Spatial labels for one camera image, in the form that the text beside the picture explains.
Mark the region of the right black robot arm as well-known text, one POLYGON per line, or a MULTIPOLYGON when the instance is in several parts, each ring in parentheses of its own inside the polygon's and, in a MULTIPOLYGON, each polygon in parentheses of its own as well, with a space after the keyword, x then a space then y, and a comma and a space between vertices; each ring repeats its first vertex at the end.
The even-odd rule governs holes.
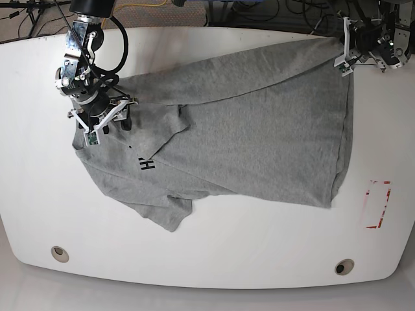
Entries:
POLYGON ((55 76, 56 88, 73 102, 68 116, 77 121, 87 146, 100 144, 112 121, 120 123, 124 131, 132 128, 130 106, 137 100, 116 87, 129 42, 126 29, 113 16, 114 7, 115 1, 71 2, 69 10, 78 17, 67 24, 64 60, 55 76), (104 19, 113 21, 123 37, 121 60, 111 70, 95 65, 96 52, 104 41, 104 19))

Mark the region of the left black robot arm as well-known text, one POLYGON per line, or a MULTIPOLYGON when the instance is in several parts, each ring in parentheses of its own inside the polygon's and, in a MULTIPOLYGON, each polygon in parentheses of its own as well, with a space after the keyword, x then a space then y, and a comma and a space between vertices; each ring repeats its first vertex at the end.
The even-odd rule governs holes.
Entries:
POLYGON ((368 65, 382 72, 404 67, 414 54, 414 1, 378 1, 378 17, 369 17, 353 1, 357 20, 343 16, 344 52, 334 67, 342 76, 368 65))

